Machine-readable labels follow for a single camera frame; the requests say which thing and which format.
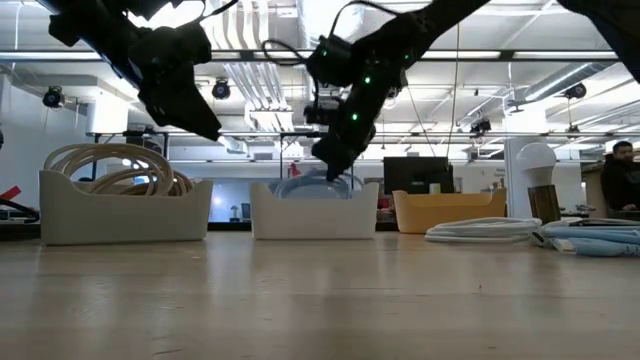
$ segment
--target red object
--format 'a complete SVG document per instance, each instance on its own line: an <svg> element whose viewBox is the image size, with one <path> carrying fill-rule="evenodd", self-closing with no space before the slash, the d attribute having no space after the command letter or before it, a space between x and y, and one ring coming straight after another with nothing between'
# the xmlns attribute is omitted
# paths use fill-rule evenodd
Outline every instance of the red object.
<svg viewBox="0 0 640 360"><path fill-rule="evenodd" d="M388 209L391 207L391 199L378 199L378 209Z"/></svg>
<svg viewBox="0 0 640 360"><path fill-rule="evenodd" d="M296 164L289 165L288 175L290 178L298 177L302 175L302 171L298 170Z"/></svg>
<svg viewBox="0 0 640 360"><path fill-rule="evenodd" d="M9 191L5 192L4 194L0 195L0 199L2 200L11 200L13 198L15 198L16 196L20 195L20 193L22 192L22 190L20 190L19 187L14 186L11 189L9 189Z"/></svg>

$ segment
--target white lamp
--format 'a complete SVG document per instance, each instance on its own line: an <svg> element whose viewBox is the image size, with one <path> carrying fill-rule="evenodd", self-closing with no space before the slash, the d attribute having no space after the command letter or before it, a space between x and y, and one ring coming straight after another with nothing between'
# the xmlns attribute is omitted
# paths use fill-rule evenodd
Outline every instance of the white lamp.
<svg viewBox="0 0 640 360"><path fill-rule="evenodd" d="M553 169L556 166L556 153L544 143L525 145L516 161L520 170L529 179L529 187L552 185Z"/></svg>
<svg viewBox="0 0 640 360"><path fill-rule="evenodd" d="M552 182L556 161L553 149L540 142L525 145L516 156L518 168L529 182L531 214L543 224L561 219L558 195Z"/></svg>

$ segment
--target blue cable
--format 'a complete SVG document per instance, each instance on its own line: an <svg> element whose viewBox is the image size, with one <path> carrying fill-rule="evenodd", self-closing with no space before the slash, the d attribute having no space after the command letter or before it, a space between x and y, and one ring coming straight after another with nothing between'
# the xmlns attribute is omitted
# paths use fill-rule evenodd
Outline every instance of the blue cable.
<svg viewBox="0 0 640 360"><path fill-rule="evenodd" d="M279 199L286 199L294 191L306 186L327 186L331 188L341 199L351 199L353 193L351 191L351 178L349 174L344 174L332 182L326 180L327 173L322 170L311 170L306 174L288 180L281 181L273 191L274 195ZM362 180L353 177L355 183L360 188L364 186Z"/></svg>

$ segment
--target dark jacket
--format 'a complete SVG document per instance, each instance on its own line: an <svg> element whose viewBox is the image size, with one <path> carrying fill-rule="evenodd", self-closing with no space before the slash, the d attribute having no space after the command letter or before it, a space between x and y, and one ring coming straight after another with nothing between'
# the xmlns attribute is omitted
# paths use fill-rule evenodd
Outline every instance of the dark jacket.
<svg viewBox="0 0 640 360"><path fill-rule="evenodd" d="M600 177L602 193L613 210L634 204L640 209L640 164L608 156Z"/></svg>

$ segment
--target orange bin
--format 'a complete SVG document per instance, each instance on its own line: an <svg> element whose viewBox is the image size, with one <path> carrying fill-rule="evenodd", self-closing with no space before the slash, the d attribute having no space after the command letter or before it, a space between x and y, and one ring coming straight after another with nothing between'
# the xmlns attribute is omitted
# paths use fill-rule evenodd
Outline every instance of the orange bin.
<svg viewBox="0 0 640 360"><path fill-rule="evenodd" d="M404 234L425 234L432 227L455 221L504 217L506 189L482 194L409 195L394 191L398 228Z"/></svg>

